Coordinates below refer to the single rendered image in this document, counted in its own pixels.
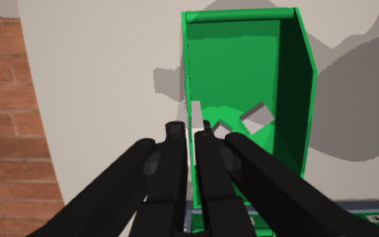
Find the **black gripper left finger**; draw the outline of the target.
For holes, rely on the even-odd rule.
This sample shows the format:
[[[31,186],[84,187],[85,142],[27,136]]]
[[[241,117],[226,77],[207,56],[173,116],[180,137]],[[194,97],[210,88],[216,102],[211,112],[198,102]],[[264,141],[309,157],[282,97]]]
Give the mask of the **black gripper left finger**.
[[[165,141],[137,140],[26,237],[118,237],[135,212],[128,237],[173,237],[174,230],[184,232],[190,166],[187,102],[179,102],[177,120],[165,128]]]

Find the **grey metal shelf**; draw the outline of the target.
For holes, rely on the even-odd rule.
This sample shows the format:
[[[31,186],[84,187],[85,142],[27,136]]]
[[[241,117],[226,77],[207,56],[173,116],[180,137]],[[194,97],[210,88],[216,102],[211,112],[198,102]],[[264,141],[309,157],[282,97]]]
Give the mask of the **grey metal shelf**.
[[[379,200],[334,201],[334,203],[351,213],[379,212]],[[252,205],[246,205],[246,209],[249,214],[258,214]],[[202,213],[202,210],[201,208],[193,208],[193,200],[186,200],[184,232],[190,233],[192,213]]]

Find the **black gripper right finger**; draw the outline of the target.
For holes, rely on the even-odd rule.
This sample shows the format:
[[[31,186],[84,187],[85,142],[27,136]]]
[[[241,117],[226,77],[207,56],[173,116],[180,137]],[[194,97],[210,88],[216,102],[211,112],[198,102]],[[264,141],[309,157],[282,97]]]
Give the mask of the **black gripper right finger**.
[[[204,230],[211,237],[258,237],[232,182],[277,237],[379,237],[378,225],[342,209],[245,134],[215,137],[200,101],[191,101],[191,133]]]

